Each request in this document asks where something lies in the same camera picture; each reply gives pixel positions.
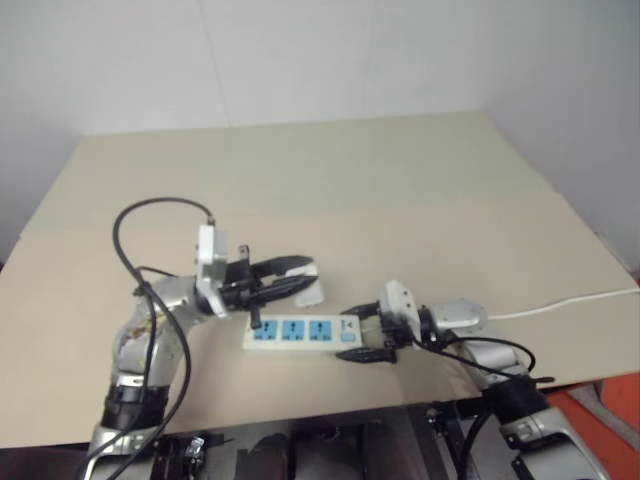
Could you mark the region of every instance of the power strip switch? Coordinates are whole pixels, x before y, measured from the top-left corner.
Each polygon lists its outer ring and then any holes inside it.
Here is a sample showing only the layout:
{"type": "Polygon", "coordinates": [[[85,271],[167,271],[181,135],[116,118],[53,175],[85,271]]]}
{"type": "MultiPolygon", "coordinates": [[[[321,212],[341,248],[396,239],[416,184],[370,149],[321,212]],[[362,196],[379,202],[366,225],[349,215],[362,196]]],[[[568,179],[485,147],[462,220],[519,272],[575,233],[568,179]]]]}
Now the power strip switch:
{"type": "Polygon", "coordinates": [[[246,350],[342,352],[362,346],[360,320],[355,315],[267,315],[253,330],[247,320],[246,350]]]}

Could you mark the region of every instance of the white power cable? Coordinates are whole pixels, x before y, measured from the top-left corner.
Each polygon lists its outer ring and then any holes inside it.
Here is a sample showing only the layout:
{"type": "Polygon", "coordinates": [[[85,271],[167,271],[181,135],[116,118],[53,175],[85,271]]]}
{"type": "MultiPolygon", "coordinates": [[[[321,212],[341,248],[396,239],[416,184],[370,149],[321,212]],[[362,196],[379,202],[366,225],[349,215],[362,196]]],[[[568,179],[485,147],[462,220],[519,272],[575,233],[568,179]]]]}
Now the white power cable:
{"type": "Polygon", "coordinates": [[[626,290],[614,290],[612,292],[590,293],[587,295],[578,295],[576,297],[565,298],[556,302],[547,303],[541,307],[532,308],[531,310],[524,310],[516,313],[506,313],[503,315],[489,315],[489,320],[505,320],[508,318],[526,317],[527,315],[534,315],[536,313],[547,312],[549,310],[555,310],[556,308],[564,307],[572,303],[583,302],[585,300],[598,300],[600,298],[617,297],[619,295],[628,295],[630,293],[640,293],[640,288],[627,288],[626,290]]]}

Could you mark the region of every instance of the white wall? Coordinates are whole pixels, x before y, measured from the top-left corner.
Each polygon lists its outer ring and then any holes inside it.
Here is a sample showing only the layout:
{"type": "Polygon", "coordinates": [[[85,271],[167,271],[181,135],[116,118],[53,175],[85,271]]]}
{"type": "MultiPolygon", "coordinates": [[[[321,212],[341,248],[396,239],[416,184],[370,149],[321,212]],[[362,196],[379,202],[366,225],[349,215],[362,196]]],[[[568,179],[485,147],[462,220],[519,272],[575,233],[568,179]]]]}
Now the white wall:
{"type": "Polygon", "coordinates": [[[0,0],[0,258],[82,133],[485,109],[640,264],[638,0],[0,0]]]}

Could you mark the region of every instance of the blue outlet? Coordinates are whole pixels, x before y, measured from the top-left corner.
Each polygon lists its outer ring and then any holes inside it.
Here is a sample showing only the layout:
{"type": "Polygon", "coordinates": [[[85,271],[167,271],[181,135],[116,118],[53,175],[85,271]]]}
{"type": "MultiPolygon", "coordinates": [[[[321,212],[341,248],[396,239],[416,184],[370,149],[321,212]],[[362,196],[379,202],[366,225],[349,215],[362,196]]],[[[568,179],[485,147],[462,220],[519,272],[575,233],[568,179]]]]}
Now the blue outlet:
{"type": "Polygon", "coordinates": [[[310,323],[309,339],[318,342],[331,341],[331,322],[314,320],[310,323]]]}
{"type": "Polygon", "coordinates": [[[277,326],[277,320],[263,320],[262,327],[253,331],[253,338],[255,340],[275,340],[277,326]]]}
{"type": "Polygon", "coordinates": [[[285,320],[282,322],[282,339],[302,341],[304,339],[304,322],[302,320],[285,320]]]}

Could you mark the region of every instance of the beige tabletop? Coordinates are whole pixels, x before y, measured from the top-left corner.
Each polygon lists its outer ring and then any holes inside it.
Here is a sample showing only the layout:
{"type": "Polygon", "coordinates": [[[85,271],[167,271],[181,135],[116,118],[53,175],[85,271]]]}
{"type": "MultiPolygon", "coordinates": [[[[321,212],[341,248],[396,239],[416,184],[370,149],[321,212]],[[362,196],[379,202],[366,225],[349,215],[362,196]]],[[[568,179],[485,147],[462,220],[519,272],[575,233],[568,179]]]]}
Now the beige tabletop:
{"type": "MultiPolygon", "coordinates": [[[[394,278],[421,303],[464,296],[493,314],[633,286],[479,113],[89,136],[0,275],[0,447],[88,440],[134,304],[112,222],[160,195],[210,206],[232,252],[313,256],[327,299],[309,313],[373,301],[394,278]]],[[[192,274],[200,221],[184,206],[149,207],[127,220],[125,248],[135,263],[192,274]]],[[[538,375],[616,375],[640,365],[637,297],[495,324],[536,352],[538,375]]],[[[475,394],[457,365],[424,352],[402,351],[395,366],[249,353],[244,327],[239,316],[192,330],[192,384],[171,430],[475,394]]]]}

